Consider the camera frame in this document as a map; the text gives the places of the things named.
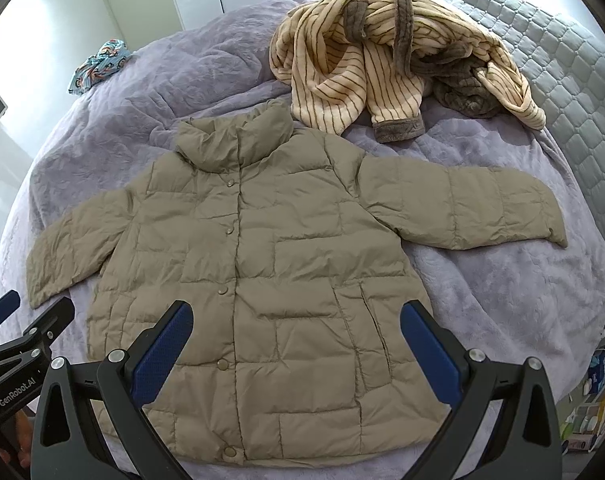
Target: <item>blue gripper pad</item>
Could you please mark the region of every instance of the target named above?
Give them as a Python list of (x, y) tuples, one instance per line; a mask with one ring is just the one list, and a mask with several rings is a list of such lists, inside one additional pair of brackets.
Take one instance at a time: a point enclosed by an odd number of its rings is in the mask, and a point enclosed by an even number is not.
[(427, 323), (410, 303), (400, 312), (400, 330), (429, 386), (440, 402), (454, 409), (462, 399), (460, 372)]
[(0, 298), (0, 325), (11, 316), (20, 306), (20, 295), (15, 290), (10, 290)]
[(193, 329), (194, 312), (183, 302), (132, 373), (132, 399), (138, 409), (156, 400)]

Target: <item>jacket collar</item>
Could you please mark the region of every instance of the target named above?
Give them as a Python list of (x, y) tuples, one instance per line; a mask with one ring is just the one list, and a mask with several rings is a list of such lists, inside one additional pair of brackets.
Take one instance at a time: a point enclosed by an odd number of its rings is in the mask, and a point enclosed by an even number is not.
[(200, 170), (225, 173), (265, 158), (293, 132), (289, 107), (276, 100), (246, 114), (183, 121), (176, 151)]

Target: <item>quilted headboard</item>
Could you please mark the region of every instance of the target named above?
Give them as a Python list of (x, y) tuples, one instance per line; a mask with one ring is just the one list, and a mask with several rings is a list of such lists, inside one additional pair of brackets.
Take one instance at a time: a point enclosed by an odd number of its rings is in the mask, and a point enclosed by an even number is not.
[(605, 239), (605, 44), (524, 0), (445, 1), (503, 39)]

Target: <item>jacket's right sleeve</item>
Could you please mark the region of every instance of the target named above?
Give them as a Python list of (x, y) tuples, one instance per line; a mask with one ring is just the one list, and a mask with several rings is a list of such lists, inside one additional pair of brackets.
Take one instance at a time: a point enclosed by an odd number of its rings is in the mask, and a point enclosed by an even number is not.
[(102, 192), (65, 213), (36, 240), (26, 262), (29, 303), (37, 307), (100, 270), (140, 203), (151, 168), (124, 189)]
[(567, 246), (553, 192), (524, 171), (448, 168), (406, 156), (365, 155), (337, 137), (324, 141), (346, 189), (405, 240), (445, 249), (534, 238)]

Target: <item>blue patterned cloth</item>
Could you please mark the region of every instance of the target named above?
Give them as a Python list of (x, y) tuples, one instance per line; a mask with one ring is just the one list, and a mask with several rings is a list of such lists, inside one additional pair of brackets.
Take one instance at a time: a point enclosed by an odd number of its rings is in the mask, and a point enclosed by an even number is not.
[(82, 95), (110, 75), (118, 72), (132, 56), (122, 40), (109, 40), (95, 56), (76, 69), (69, 84), (69, 93)]

